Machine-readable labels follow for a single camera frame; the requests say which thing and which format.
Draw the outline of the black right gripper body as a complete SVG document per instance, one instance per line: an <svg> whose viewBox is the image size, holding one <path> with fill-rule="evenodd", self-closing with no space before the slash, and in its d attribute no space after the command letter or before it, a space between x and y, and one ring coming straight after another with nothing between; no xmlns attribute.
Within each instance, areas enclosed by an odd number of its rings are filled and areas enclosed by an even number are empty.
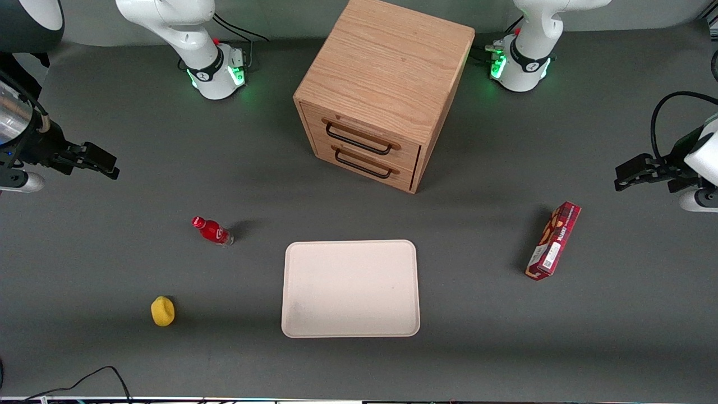
<svg viewBox="0 0 718 404"><path fill-rule="evenodd" d="M46 132L40 129L41 126L29 126L15 140L10 141L10 149L19 161L39 164L67 176L74 168L88 168L80 156L81 146L67 141L59 125L51 122Z"/></svg>

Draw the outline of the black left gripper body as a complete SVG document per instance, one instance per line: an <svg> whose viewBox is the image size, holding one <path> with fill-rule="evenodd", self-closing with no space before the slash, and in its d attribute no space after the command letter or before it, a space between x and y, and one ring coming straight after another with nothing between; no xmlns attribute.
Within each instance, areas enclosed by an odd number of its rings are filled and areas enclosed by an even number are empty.
<svg viewBox="0 0 718 404"><path fill-rule="evenodd" d="M646 166L651 169L649 183L667 182L671 194L684 191L688 187L702 186L702 180L693 169L684 163L675 164L667 158L646 158Z"/></svg>

